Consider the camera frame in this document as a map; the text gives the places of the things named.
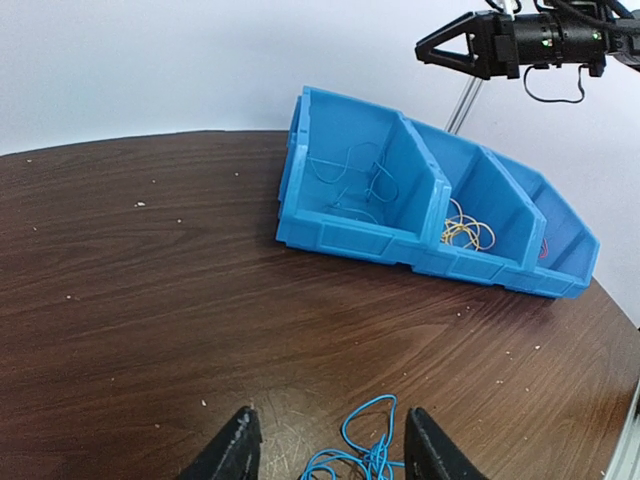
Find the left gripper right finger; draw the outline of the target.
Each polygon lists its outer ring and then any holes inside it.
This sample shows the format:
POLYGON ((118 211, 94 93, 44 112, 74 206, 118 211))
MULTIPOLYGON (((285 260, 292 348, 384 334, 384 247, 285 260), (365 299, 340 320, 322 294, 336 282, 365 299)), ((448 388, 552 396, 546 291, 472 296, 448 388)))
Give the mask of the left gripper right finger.
POLYGON ((488 479, 421 407, 406 415, 404 470, 406 479, 488 479))

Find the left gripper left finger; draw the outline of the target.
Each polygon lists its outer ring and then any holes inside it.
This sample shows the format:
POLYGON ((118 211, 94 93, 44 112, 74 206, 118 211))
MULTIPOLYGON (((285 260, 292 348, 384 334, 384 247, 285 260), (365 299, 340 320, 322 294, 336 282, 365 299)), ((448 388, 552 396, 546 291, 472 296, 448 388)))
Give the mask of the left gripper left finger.
POLYGON ((177 475, 178 479, 251 480, 259 476, 262 435, 257 412, 241 407, 177 475))

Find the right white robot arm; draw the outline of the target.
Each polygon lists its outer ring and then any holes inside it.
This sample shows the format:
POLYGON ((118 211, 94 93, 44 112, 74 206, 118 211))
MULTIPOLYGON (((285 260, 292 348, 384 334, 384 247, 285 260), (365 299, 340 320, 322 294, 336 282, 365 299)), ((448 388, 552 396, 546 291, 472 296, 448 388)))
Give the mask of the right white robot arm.
POLYGON ((618 1, 536 1, 534 13, 468 12, 419 40, 418 61, 490 80, 520 68, 576 64, 592 77, 608 56, 639 69, 639 12, 618 1))

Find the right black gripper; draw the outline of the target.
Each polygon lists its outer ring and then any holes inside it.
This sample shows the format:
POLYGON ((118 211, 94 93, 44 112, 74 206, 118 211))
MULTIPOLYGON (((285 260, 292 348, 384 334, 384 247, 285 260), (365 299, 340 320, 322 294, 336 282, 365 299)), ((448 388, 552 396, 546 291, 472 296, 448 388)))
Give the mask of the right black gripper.
POLYGON ((483 80, 518 79, 514 27, 514 19, 506 14, 468 12, 420 39, 415 46, 416 58, 426 65, 483 80))

